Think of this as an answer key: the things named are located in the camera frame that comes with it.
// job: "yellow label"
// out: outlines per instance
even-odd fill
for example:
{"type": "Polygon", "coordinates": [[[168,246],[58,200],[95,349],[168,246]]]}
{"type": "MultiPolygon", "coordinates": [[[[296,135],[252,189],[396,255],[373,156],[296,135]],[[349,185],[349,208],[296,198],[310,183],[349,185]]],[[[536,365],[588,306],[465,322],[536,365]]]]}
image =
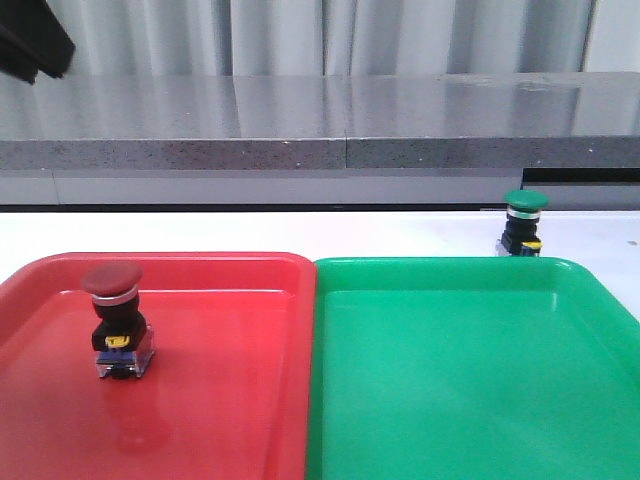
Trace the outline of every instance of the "yellow label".
{"type": "Polygon", "coordinates": [[[542,242],[522,242],[522,245],[529,248],[542,248],[542,242]]]}
{"type": "Polygon", "coordinates": [[[104,343],[107,344],[109,348],[121,348],[129,345],[131,338],[128,335],[123,335],[119,337],[106,337],[104,339],[104,343]]]}

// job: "red tray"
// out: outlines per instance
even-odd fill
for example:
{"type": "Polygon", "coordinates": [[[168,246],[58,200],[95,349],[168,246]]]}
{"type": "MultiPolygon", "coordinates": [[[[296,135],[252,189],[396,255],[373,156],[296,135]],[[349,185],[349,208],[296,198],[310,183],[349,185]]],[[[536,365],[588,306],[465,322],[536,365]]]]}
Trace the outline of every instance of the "red tray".
{"type": "Polygon", "coordinates": [[[285,253],[72,253],[0,285],[0,476],[302,479],[315,266],[285,253]],[[156,356],[100,379],[80,278],[144,270],[156,356]]]}

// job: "granite countertop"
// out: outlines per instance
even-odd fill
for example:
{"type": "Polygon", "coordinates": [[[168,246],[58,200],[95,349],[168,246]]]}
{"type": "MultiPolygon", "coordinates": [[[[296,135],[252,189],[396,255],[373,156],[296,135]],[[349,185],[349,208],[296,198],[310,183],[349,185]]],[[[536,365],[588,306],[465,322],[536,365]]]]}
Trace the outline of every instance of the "granite countertop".
{"type": "Polygon", "coordinates": [[[0,170],[640,167],[639,73],[0,78],[0,170]]]}
{"type": "Polygon", "coordinates": [[[640,73],[0,77],[0,205],[495,204],[532,168],[637,172],[639,104],[640,73]]]}

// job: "red button cap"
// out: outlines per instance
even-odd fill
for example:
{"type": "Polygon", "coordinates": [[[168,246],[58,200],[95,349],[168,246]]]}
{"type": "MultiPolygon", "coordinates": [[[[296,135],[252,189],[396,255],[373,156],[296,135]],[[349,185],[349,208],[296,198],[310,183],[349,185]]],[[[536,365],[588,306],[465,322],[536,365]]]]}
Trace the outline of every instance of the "red button cap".
{"type": "Polygon", "coordinates": [[[113,260],[89,270],[82,288],[99,297],[115,297],[131,290],[142,278],[142,268],[127,260],[113,260]]]}

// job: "green button cap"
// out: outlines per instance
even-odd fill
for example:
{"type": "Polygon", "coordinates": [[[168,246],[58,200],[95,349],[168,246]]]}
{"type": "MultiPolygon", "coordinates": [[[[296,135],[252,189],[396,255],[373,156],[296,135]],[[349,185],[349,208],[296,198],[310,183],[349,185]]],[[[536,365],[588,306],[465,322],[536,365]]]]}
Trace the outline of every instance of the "green button cap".
{"type": "Polygon", "coordinates": [[[505,201],[516,210],[536,212],[549,203],[549,198],[535,190],[511,190],[504,196],[505,201]]]}

